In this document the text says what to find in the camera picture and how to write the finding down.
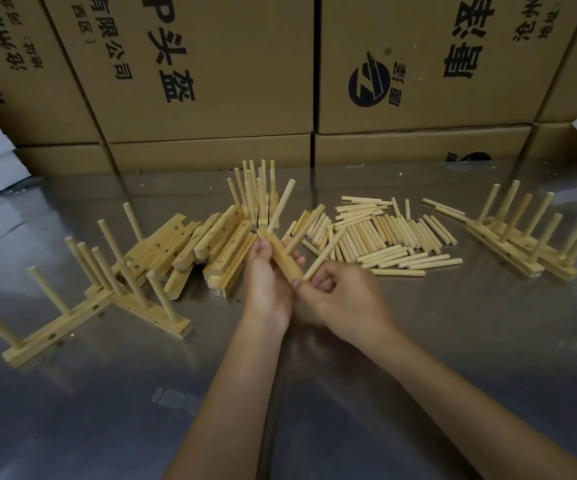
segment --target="right hand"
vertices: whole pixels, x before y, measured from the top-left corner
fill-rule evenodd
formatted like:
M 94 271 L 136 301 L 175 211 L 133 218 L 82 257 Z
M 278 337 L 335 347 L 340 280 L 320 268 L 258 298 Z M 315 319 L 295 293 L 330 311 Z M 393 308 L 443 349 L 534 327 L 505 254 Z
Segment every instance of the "right hand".
M 294 280 L 292 284 L 298 297 L 335 335 L 364 353 L 398 333 L 378 281 L 360 266 L 326 261 L 310 283 Z

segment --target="metal tabletop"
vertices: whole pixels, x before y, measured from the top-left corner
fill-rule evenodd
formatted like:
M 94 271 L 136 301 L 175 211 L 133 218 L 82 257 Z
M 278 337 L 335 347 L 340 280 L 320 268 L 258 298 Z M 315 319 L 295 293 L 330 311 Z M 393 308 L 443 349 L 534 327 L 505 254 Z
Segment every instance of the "metal tabletop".
M 37 265 L 69 305 L 85 275 L 64 244 L 72 235 L 112 254 L 106 219 L 123 250 L 135 237 L 122 203 L 145 232 L 179 212 L 205 219 L 231 203 L 227 172 L 49 179 L 0 195 L 0 318 L 26 336 L 58 311 L 26 274 Z M 518 195 L 556 193 L 564 214 L 553 242 L 577 218 L 577 162 L 494 161 L 278 169 L 278 188 L 298 183 L 280 232 L 302 210 L 332 213 L 351 194 L 423 197 L 476 217 L 491 185 L 513 178 Z M 503 264 L 450 217 L 464 264 L 420 278 L 380 277 L 397 324 L 420 345 L 577 457 L 577 279 L 528 279 Z M 520 222 L 522 228 L 528 218 Z M 540 233 L 546 220 L 536 229 Z M 305 252 L 309 259 L 313 257 Z M 242 312 L 242 289 L 211 294 L 196 269 L 175 308 L 194 331 L 186 342 L 116 307 L 85 322 L 20 369 L 0 355 L 0 479 L 153 479 L 196 415 Z M 7 348 L 0 339 L 0 354 Z M 292 327 L 284 340 L 267 416 L 260 478 L 477 478 L 403 388 L 326 330 Z

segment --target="hand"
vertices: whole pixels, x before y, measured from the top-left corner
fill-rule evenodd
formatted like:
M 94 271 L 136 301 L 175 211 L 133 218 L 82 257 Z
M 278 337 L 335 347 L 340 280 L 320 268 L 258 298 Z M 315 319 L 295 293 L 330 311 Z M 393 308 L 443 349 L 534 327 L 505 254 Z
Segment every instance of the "hand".
M 272 254 L 270 242 L 265 239 L 257 239 L 252 245 L 244 275 L 244 315 L 277 325 L 284 335 L 293 314 L 294 293 L 271 260 Z M 292 256 L 299 265 L 305 263 L 299 251 L 293 251 Z
M 342 340 L 367 354 L 382 339 L 399 333 L 375 276 L 357 265 L 325 261 L 311 283 L 293 288 L 316 316 Z

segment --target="left hand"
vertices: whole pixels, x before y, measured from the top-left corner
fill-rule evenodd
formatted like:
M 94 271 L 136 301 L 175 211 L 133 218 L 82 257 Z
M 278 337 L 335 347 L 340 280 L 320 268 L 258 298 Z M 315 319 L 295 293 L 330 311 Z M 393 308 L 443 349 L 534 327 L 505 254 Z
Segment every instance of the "left hand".
M 284 335 L 293 314 L 294 291 L 271 260 L 272 254 L 270 242 L 265 239 L 257 239 L 252 245 L 244 275 L 244 314 L 277 326 Z M 293 251 L 292 256 L 298 265 L 306 262 L 299 251 Z

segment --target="stacked cardboard boxes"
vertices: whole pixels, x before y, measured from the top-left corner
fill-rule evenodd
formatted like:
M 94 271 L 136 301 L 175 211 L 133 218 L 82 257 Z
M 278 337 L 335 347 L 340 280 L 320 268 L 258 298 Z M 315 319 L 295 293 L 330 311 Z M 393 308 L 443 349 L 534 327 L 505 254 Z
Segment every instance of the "stacked cardboard boxes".
M 323 0 L 316 164 L 516 157 L 576 27 L 577 0 Z
M 29 148 L 18 154 L 37 173 L 51 172 L 33 160 L 34 148 L 50 153 L 51 145 L 85 143 L 96 149 L 86 159 L 60 148 L 51 167 L 88 173 L 92 162 L 110 171 L 105 156 L 92 156 L 100 155 L 100 134 L 41 0 L 0 0 L 0 126 L 17 147 Z
M 306 166 L 314 0 L 45 0 L 121 172 Z

